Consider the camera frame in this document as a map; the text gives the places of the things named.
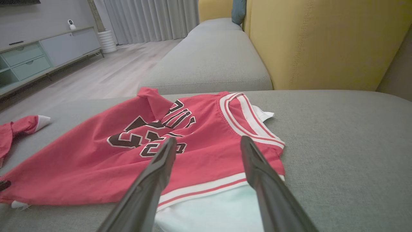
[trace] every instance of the red basketball jersey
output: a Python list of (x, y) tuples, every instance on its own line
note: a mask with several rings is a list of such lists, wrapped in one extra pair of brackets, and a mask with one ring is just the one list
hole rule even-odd
[(1, 177), (12, 185), (0, 201), (78, 205), (119, 201), (169, 137), (176, 160), (158, 210), (241, 185), (240, 150), (250, 136), (270, 165), (284, 175), (284, 143), (258, 118), (243, 93), (197, 95), (172, 103), (157, 90), (97, 114)]

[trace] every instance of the gray sofa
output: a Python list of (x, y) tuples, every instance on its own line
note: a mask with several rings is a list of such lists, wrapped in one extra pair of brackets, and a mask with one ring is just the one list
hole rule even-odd
[[(202, 33), (208, 39), (203, 40)], [(271, 90), (250, 44), (247, 53), (228, 54), (238, 52), (236, 46), (244, 51), (248, 43), (239, 36), (224, 39), (234, 33), (243, 32), (224, 20), (201, 24), (159, 62), (142, 86), (159, 88), (162, 94), (186, 93), (164, 96), (171, 101), (199, 92), (245, 91), (252, 104), (275, 113), (265, 124), (286, 143), (281, 157), (286, 185), (319, 231), (410, 231), (412, 103), (377, 92)], [(204, 44), (222, 34), (226, 36), (221, 40)], [(31, 112), (49, 116), (53, 123), (16, 141), (0, 175), (124, 100), (71, 102)], [(32, 206), (17, 211), (1, 205), (0, 231), (95, 231), (113, 206)]]
[[(282, 138), (286, 185), (319, 231), (410, 231), (412, 103), (350, 90), (245, 92), (275, 113), (265, 122)], [(194, 94), (165, 95), (174, 101)], [(85, 119), (126, 98), (63, 104), (45, 112), (53, 123), (21, 138), (0, 174)], [(0, 206), (0, 231), (95, 231), (114, 204)]]
[(194, 28), (150, 70), (143, 86), (160, 94), (272, 90), (249, 37), (230, 18)]

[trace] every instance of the drawer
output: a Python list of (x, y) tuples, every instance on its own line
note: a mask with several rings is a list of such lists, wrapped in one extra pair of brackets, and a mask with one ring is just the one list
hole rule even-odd
[(23, 80), (48, 68), (50, 68), (50, 65), (47, 62), (46, 58), (40, 57), (14, 67), (13, 71), (16, 74), (18, 80)]
[(37, 43), (2, 53), (4, 59), (11, 66), (25, 62), (27, 60), (43, 55)]

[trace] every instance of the red fabric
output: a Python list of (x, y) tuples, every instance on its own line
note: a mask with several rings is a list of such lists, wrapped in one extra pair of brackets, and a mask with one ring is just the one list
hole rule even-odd
[[(162, 194), (242, 173), (241, 136), (219, 107), (227, 94), (172, 103), (157, 90), (142, 88), (137, 97), (91, 117), (2, 176), (12, 185), (0, 193), (0, 202), (117, 202), (150, 162), (151, 154), (171, 136), (177, 139), (178, 152)], [(235, 118), (245, 120), (240, 114), (241, 110), (233, 112)], [(282, 149), (257, 145), (278, 174), (284, 175), (279, 159)]]
[(18, 134), (33, 134), (36, 131), (37, 123), (39, 122), (38, 115), (30, 115), (17, 120), (0, 125), (0, 167), (3, 159), (9, 152), (13, 138)]

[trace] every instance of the wooden floor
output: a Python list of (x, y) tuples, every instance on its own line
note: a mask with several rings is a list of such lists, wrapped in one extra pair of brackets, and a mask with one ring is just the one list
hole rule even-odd
[(63, 102), (132, 97), (139, 82), (181, 39), (118, 46), (0, 99), (0, 125)]

